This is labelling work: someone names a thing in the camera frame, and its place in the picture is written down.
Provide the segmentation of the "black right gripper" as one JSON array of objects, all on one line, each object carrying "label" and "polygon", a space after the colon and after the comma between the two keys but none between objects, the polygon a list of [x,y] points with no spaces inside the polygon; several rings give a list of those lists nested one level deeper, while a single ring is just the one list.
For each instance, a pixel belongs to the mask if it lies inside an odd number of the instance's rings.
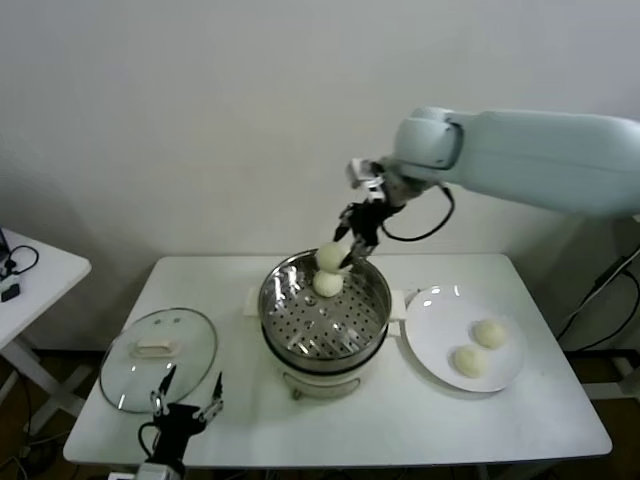
[{"label": "black right gripper", "polygon": [[381,200],[352,203],[339,216],[333,240],[340,241],[351,230],[354,241],[341,261],[341,269],[350,268],[354,263],[367,259],[377,245],[378,230],[384,221],[395,214],[395,208]]}]

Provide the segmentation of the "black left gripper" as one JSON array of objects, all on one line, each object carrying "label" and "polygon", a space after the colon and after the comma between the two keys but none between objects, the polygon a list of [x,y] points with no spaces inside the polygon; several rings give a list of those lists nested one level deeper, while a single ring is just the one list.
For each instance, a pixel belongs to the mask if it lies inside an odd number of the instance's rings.
[{"label": "black left gripper", "polygon": [[216,379],[211,401],[201,410],[191,405],[170,403],[166,410],[166,394],[176,372],[176,365],[172,365],[161,380],[159,386],[150,393],[152,414],[155,416],[153,424],[158,430],[159,437],[153,448],[152,458],[159,463],[181,462],[187,450],[190,439],[199,435],[206,428],[205,421],[212,421],[223,409],[223,373]]}]

